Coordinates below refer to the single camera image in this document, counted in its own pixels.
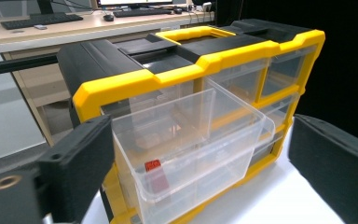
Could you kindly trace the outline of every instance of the yellow storage organizer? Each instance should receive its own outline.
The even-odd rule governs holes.
[[[113,117],[116,162],[103,183],[111,223],[186,223],[273,163],[323,43],[319,30],[244,20],[62,48],[79,121]],[[243,174],[200,195],[208,174],[225,169]]]

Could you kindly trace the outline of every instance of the storage organizer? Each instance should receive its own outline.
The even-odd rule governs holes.
[[[323,43],[244,20],[62,48],[74,124],[112,116],[111,223],[187,223],[274,162]]]

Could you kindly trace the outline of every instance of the keyboard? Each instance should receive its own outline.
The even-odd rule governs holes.
[[[151,16],[151,15],[163,15],[171,14],[172,12],[169,9],[165,8],[155,8],[155,9],[135,9],[129,11],[117,11],[113,12],[115,17],[135,17],[135,16]]]
[[[69,21],[82,21],[83,18],[76,14],[66,15],[65,13],[58,14],[43,14],[31,16],[30,19],[20,21],[1,21],[3,27],[7,30],[14,30],[26,27],[33,27],[35,25],[50,25]]]

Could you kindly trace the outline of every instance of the computer mouse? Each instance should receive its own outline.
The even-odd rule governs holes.
[[[104,21],[113,21],[115,17],[113,15],[104,15],[103,20]]]
[[[182,9],[181,8],[174,8],[173,9],[173,13],[175,13],[175,14],[182,14]]]

